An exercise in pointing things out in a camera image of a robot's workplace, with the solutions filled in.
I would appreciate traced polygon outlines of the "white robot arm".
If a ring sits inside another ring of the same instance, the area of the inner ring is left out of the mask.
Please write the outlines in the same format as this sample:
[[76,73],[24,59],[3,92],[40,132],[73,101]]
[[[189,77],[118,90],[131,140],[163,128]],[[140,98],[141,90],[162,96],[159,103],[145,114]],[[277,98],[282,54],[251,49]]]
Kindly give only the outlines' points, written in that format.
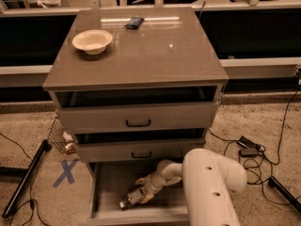
[[189,151],[181,163],[162,160],[155,172],[135,181],[146,203],[165,186],[182,181],[190,226],[241,226],[229,191],[246,187],[238,162],[206,149]]

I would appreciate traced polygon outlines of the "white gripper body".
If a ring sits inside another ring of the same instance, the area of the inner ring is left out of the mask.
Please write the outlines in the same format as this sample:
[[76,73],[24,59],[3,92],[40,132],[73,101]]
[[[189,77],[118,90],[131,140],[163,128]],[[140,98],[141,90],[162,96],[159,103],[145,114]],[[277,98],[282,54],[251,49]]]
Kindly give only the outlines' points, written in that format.
[[167,186],[167,181],[165,173],[155,171],[144,178],[144,187],[147,193],[155,195]]

